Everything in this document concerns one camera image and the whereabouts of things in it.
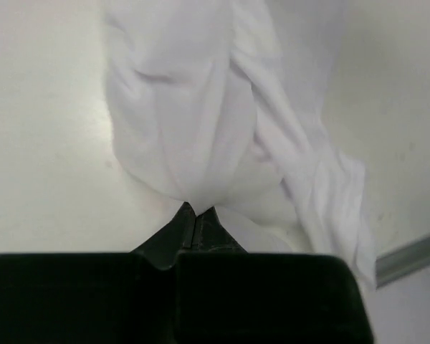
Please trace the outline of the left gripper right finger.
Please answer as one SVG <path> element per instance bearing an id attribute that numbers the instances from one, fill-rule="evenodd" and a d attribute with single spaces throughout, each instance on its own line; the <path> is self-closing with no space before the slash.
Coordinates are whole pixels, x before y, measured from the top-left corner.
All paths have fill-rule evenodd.
<path id="1" fill-rule="evenodd" d="M 196 217 L 193 232 L 195 252 L 245 253 L 242 246 L 221 225 L 214 207 Z"/>

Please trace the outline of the white t shirt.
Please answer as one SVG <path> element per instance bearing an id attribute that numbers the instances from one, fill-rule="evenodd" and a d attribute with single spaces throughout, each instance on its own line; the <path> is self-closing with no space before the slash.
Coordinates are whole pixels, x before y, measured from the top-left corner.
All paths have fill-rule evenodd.
<path id="1" fill-rule="evenodd" d="M 320 119 L 346 6 L 107 1 L 105 96 L 134 179 L 247 252 L 334 255 L 374 286 L 365 169 Z"/>

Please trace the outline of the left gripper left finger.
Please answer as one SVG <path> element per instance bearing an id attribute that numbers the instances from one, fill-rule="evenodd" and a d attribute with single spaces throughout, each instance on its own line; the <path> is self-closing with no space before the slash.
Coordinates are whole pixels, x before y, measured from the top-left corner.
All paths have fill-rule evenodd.
<path id="1" fill-rule="evenodd" d="M 194 210 L 184 203 L 164 227 L 132 253 L 141 256 L 160 271 L 169 270 L 175 265 L 178 253 L 191 248 L 195 224 Z"/>

